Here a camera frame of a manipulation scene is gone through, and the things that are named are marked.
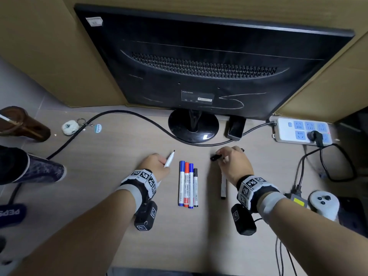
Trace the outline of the person's right hand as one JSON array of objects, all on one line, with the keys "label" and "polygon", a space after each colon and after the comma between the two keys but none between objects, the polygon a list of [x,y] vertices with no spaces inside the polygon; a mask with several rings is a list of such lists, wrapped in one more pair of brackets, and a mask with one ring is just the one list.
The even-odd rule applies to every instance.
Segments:
[{"label": "person's right hand", "polygon": [[244,176],[255,174],[251,162],[246,154],[243,162],[219,164],[219,167],[222,173],[226,176],[226,179],[234,186],[237,186],[238,181]]}]

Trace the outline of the person's right forearm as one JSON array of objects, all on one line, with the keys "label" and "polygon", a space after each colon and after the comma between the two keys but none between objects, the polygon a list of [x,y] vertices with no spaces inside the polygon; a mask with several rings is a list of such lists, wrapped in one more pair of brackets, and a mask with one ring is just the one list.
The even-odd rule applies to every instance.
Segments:
[{"label": "person's right forearm", "polygon": [[308,276],[368,276],[368,238],[287,198],[268,224]]}]

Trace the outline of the person's left forearm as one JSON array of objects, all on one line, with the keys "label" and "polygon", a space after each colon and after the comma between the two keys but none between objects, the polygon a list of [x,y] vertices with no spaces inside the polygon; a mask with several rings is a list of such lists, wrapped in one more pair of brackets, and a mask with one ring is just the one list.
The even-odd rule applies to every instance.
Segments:
[{"label": "person's left forearm", "polygon": [[26,257],[9,276],[105,276],[136,212],[138,192],[117,190]]}]

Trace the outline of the small black box device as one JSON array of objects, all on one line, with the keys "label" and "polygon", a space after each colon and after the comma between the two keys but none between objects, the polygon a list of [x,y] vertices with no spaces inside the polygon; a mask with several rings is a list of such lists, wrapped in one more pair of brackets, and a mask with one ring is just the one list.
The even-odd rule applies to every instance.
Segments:
[{"label": "small black box device", "polygon": [[242,138],[246,118],[242,116],[230,116],[227,124],[226,138],[239,141]]}]

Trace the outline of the large blue-capped white marker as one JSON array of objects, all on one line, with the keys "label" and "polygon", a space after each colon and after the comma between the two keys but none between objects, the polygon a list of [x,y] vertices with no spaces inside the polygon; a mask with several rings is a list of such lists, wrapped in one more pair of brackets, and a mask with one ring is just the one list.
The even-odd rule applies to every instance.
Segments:
[{"label": "large blue-capped white marker", "polygon": [[178,206],[184,206],[185,161],[179,162]]}]

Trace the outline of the left wristband with fiducial tags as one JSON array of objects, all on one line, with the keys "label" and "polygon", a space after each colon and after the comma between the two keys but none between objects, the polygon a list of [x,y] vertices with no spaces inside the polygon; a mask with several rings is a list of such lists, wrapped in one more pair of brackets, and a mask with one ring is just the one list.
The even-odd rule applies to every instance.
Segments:
[{"label": "left wristband with fiducial tags", "polygon": [[138,213],[143,205],[147,205],[157,192],[161,181],[158,181],[153,172],[149,169],[135,170],[127,176],[117,190],[128,190],[135,199],[136,212]]}]

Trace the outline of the slim blue-capped white marker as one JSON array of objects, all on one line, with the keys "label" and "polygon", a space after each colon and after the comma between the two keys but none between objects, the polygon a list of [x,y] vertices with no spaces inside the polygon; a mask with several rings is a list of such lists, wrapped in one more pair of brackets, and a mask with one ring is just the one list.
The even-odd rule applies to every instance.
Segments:
[{"label": "slim blue-capped white marker", "polygon": [[189,163],[189,209],[194,208],[194,164]]}]

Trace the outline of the black-capped white marker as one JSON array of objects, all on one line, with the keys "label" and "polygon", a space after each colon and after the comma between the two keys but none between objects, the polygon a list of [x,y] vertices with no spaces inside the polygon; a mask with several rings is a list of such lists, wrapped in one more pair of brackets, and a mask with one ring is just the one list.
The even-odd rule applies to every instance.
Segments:
[{"label": "black-capped white marker", "polygon": [[199,206],[199,199],[198,199],[198,169],[194,168],[194,207]]}]

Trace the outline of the round black monitor stand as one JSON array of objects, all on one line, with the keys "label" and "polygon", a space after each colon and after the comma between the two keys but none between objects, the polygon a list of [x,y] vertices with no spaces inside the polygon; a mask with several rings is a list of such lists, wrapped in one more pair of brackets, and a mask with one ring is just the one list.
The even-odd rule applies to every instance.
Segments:
[{"label": "round black monitor stand", "polygon": [[203,143],[213,139],[219,130],[215,115],[197,110],[174,110],[168,118],[171,133],[190,143]]}]

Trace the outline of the right wristband with fiducial tags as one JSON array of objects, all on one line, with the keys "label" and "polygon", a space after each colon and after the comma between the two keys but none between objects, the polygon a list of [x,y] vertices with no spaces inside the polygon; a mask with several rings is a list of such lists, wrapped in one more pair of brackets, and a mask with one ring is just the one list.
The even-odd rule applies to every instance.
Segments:
[{"label": "right wristband with fiducial tags", "polygon": [[278,188],[262,177],[247,175],[241,177],[236,185],[237,200],[251,214],[259,213],[265,223],[269,224],[269,216],[275,205],[287,197]]}]

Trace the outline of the white power strip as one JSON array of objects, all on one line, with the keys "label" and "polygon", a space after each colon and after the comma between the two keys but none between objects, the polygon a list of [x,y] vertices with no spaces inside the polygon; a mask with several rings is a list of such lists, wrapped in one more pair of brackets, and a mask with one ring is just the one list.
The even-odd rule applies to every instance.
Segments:
[{"label": "white power strip", "polygon": [[272,137],[277,142],[316,146],[315,141],[310,140],[308,135],[312,131],[317,131],[322,135],[323,146],[333,144],[329,125],[326,122],[284,117],[278,117],[275,122]]}]

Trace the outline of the black adapter with yellow label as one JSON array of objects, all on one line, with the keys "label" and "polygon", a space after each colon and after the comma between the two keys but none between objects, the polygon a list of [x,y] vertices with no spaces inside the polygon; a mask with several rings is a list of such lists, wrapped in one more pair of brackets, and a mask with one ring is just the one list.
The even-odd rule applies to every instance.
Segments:
[{"label": "black adapter with yellow label", "polygon": [[300,194],[286,193],[285,196],[304,208],[308,208],[308,200],[304,199]]}]

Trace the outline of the black power plug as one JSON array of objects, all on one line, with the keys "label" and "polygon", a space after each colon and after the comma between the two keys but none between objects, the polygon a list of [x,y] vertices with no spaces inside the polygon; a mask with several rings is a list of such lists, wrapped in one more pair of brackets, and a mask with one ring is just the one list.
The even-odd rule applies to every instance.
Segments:
[{"label": "black power plug", "polygon": [[314,142],[318,148],[324,147],[323,134],[321,134],[320,132],[316,130],[309,131],[307,132],[307,137],[311,142]]}]

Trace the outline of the black case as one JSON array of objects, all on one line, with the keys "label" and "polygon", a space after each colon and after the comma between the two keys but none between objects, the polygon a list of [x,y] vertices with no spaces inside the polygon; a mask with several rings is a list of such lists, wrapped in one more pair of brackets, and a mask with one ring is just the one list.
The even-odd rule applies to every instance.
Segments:
[{"label": "black case", "polygon": [[368,238],[368,223],[363,205],[358,198],[338,196],[339,224]]}]

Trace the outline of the white plush keychain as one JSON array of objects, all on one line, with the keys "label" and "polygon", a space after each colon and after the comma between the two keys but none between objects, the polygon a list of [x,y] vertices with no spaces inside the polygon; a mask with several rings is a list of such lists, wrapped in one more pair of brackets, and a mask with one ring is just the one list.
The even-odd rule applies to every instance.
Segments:
[{"label": "white plush keychain", "polygon": [[67,136],[71,136],[76,133],[80,128],[80,125],[75,120],[69,120],[62,125],[62,132]]}]

